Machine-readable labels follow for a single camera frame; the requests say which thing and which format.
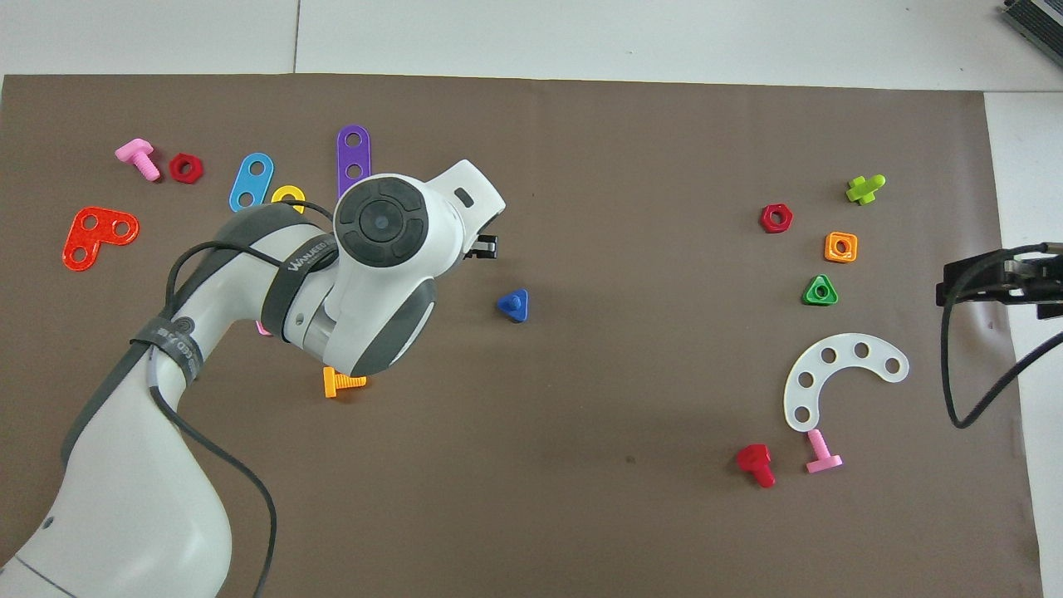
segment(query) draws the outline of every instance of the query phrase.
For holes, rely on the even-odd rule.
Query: red hexagonal nut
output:
[[[760,225],[770,233],[781,233],[794,221],[794,212],[786,203],[769,203],[760,212]]]
[[[190,185],[203,175],[203,161],[190,153],[179,153],[170,160],[170,177]]]

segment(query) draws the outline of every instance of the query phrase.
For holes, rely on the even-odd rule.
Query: pink bolt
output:
[[[151,158],[148,157],[148,154],[153,151],[155,151],[155,148],[151,147],[151,143],[137,137],[116,149],[115,157],[125,164],[136,166],[136,169],[144,174],[145,178],[157,181],[162,174],[158,172],[158,168],[155,168],[155,165],[151,163]]]
[[[824,469],[838,467],[842,464],[841,457],[830,455],[830,450],[827,448],[827,443],[823,442],[823,434],[820,433],[819,430],[809,430],[808,441],[812,443],[812,450],[815,451],[815,461],[805,466],[808,467],[809,474],[815,474],[817,472],[823,472]]]

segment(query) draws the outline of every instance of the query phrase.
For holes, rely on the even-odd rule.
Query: lime green toy connector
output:
[[[827,274],[820,274],[808,283],[800,298],[806,306],[833,306],[838,303],[838,291]]]
[[[849,190],[845,191],[845,195],[849,198],[849,201],[858,201],[860,205],[867,205],[875,201],[875,191],[882,188],[884,184],[885,176],[881,174],[875,174],[870,181],[863,176],[857,176],[849,181]]]

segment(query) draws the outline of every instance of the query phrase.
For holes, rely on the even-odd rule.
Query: white table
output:
[[[1003,244],[1063,240],[1063,68],[1007,27],[999,6],[4,0],[0,73],[360,72],[990,91]],[[1029,307],[1010,318],[1016,357],[1063,330],[1063,322],[1037,323]],[[1048,598],[1063,598],[1061,370],[1057,351],[1019,379]]]

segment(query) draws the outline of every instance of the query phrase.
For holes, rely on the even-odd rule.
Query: orange square nut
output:
[[[827,242],[823,247],[823,256],[828,261],[839,261],[842,263],[856,261],[858,240],[857,235],[834,230],[827,235]]]

